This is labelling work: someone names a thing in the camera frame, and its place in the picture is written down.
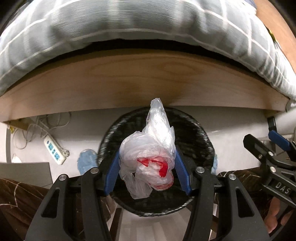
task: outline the white cable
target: white cable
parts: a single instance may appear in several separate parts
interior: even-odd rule
[[[69,120],[68,120],[68,122],[66,124],[64,124],[64,125],[59,126],[58,124],[59,124],[60,119],[61,119],[61,114],[59,113],[57,125],[56,126],[53,126],[53,127],[49,127],[49,124],[48,124],[48,116],[49,115],[46,115],[46,117],[43,117],[43,118],[41,118],[40,116],[37,116],[35,123],[29,124],[26,134],[25,134],[25,131],[22,130],[22,135],[23,135],[23,137],[25,139],[25,146],[24,147],[18,147],[17,146],[17,143],[15,141],[15,135],[18,132],[19,129],[16,129],[15,132],[14,132],[14,134],[13,134],[13,137],[12,137],[12,143],[13,143],[13,145],[17,149],[19,149],[19,150],[25,149],[27,147],[27,144],[33,140],[33,136],[35,135],[36,127],[38,127],[41,130],[41,133],[40,133],[40,137],[41,138],[45,138],[45,136],[48,135],[51,139],[54,140],[54,138],[51,136],[51,134],[49,133],[49,131],[52,130],[52,129],[55,129],[55,128],[67,126],[70,123],[70,121],[71,121],[71,113],[68,112],[68,114],[69,114]],[[45,123],[43,123],[43,120],[45,120],[45,119],[46,119],[48,125],[46,125]],[[32,135],[30,136],[30,138],[28,138],[29,129],[32,126],[34,127],[34,129],[32,131]],[[58,143],[56,143],[56,145],[58,147],[60,147],[61,150],[64,150]]]

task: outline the bed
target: bed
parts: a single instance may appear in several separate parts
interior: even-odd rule
[[[34,0],[6,27],[0,121],[155,97],[174,106],[294,106],[296,39],[267,0],[255,1],[258,18],[239,1],[96,3]]]

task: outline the blue clamp pad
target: blue clamp pad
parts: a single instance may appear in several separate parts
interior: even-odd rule
[[[106,178],[105,178],[105,187],[104,187],[104,193],[105,195],[109,195],[110,192],[113,191],[113,188],[115,186],[115,182],[120,170],[120,166],[119,166],[119,151],[116,153],[110,168],[106,174]]]
[[[277,144],[283,151],[291,150],[290,142],[287,139],[283,138],[276,131],[274,130],[270,131],[268,133],[268,137],[273,143]]]
[[[176,169],[182,190],[185,191],[187,195],[189,195],[192,191],[190,187],[190,176],[189,176],[189,173],[187,172],[187,169],[178,151],[176,151],[175,169]]]

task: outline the trash can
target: trash can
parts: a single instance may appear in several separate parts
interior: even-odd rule
[[[106,132],[98,151],[98,165],[104,158],[111,158],[122,141],[135,131],[142,131],[146,126],[149,107],[131,111],[119,117]],[[175,130],[175,144],[184,156],[191,157],[198,166],[211,170],[215,151],[201,125],[190,115],[175,108],[165,107],[170,126]],[[181,185],[173,169],[174,184],[167,190],[153,189],[148,198],[133,199],[125,182],[118,175],[111,197],[124,209],[138,216],[153,217],[174,213],[186,207],[193,197],[189,197],[181,189]]]

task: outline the power strip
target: power strip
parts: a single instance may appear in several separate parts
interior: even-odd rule
[[[49,151],[52,158],[58,163],[59,165],[62,165],[64,161],[66,160],[66,157],[69,156],[69,151],[67,150],[61,150],[50,136],[46,136],[44,138],[44,144]]]

